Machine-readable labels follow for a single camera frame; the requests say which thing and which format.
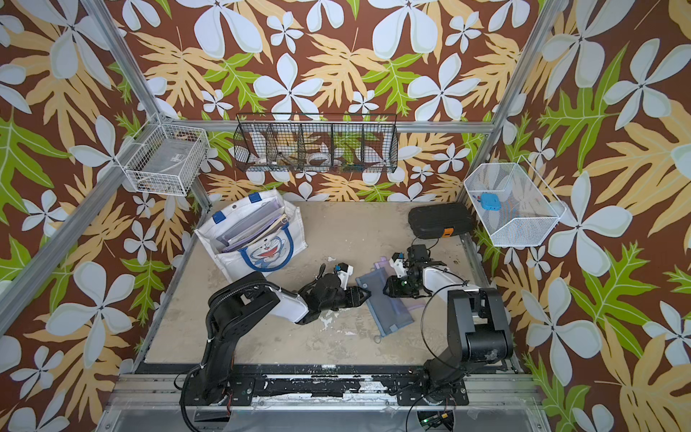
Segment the purple mesh pouch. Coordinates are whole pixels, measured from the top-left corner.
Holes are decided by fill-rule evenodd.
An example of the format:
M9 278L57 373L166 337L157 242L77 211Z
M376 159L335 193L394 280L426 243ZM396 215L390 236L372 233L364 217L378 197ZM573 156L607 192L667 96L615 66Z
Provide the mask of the purple mesh pouch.
M230 205L228 212L212 216L212 239L219 252L232 252L248 245L284 215L284 205L277 199L251 201L248 205Z

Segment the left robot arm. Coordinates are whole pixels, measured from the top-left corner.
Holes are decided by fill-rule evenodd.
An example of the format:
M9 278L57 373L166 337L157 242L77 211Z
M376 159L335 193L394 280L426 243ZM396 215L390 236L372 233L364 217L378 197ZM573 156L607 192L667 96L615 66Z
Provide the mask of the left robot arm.
M320 318L322 311L358 308L372 296L370 290L349 286L349 275L339 266L318 273L293 292L255 271L217 291L209 299L205 318L207 339L200 363L185 376L180 404L214 405L230 395L235 349L239 340L268 315L297 325Z

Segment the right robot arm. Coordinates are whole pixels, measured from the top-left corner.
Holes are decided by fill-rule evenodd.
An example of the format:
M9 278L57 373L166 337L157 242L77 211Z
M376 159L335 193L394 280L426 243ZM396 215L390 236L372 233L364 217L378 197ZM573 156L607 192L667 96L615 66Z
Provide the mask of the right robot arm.
M432 358L410 379L396 383L401 406L418 403L439 405L451 401L466 406L469 398L464 379L479 368L513 356L509 320L495 288L470 284L449 267L432 259L430 250L414 244L406 253L389 260L394 275L383 293L392 299L426 299L426 306L440 300L446 304L446 349Z

